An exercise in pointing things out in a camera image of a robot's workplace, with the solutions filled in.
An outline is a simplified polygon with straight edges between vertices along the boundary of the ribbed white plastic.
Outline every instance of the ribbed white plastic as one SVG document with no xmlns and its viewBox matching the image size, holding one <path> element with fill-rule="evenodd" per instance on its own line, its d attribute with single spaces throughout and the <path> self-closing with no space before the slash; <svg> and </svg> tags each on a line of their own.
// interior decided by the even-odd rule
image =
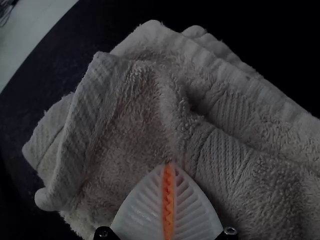
<svg viewBox="0 0 320 240">
<path fill-rule="evenodd" d="M 174 236 L 172 240 L 212 240 L 223 230 L 215 209 L 199 186 L 177 165 L 174 172 Z M 157 166 L 130 192 L 111 229 L 121 240 L 164 240 L 163 174 Z"/>
<path fill-rule="evenodd" d="M 173 240 L 213 240 L 222 231 L 219 217 L 209 199 L 177 165 L 175 171 L 174 195 L 174 237 Z"/>
</svg>

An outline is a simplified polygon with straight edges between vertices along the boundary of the screw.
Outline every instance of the screw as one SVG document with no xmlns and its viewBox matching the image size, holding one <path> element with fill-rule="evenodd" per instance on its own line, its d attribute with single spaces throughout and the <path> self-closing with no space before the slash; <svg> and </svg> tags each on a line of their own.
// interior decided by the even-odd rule
<svg viewBox="0 0 320 240">
<path fill-rule="evenodd" d="M 106 238 L 108 237 L 108 232 L 106 230 L 102 230 L 100 233 L 99 233 L 99 237 L 101 238 Z"/>
<path fill-rule="evenodd" d="M 224 233 L 226 235 L 237 235 L 237 230 L 232 227 L 232 226 L 227 226 L 225 229 L 224 229 Z"/>
</svg>

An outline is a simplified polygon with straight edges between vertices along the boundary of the orange zigzag pattern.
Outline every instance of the orange zigzag pattern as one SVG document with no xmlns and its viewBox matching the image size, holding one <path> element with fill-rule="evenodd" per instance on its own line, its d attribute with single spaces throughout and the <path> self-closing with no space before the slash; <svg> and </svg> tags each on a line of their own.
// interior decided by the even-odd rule
<svg viewBox="0 0 320 240">
<path fill-rule="evenodd" d="M 171 165 L 164 167 L 163 174 L 163 232 L 164 240 L 172 240 L 174 234 L 175 186 Z"/>
</svg>

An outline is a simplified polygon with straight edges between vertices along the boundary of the white towel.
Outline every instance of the white towel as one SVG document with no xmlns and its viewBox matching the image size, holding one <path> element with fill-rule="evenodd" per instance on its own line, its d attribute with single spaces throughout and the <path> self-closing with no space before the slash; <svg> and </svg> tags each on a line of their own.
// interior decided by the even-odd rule
<svg viewBox="0 0 320 240">
<path fill-rule="evenodd" d="M 22 151 L 36 204 L 84 239 L 171 161 L 240 239 L 319 239 L 319 123 L 203 28 L 148 21 L 96 53 Z"/>
</svg>

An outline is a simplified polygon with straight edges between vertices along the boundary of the dark fabric surface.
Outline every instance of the dark fabric surface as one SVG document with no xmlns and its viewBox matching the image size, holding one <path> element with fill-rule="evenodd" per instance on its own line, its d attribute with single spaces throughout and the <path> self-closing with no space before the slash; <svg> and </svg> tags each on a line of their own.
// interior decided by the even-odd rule
<svg viewBox="0 0 320 240">
<path fill-rule="evenodd" d="M 75 90 L 97 51 L 109 52 L 139 24 L 162 21 L 181 32 L 205 27 L 290 98 L 320 116 L 317 65 L 313 61 L 316 21 L 295 11 L 186 8 L 150 1 L 80 0 L 43 38 L 0 94 L 1 239 L 78 239 L 56 212 L 34 203 L 43 186 L 21 148 L 44 111 Z"/>
</svg>

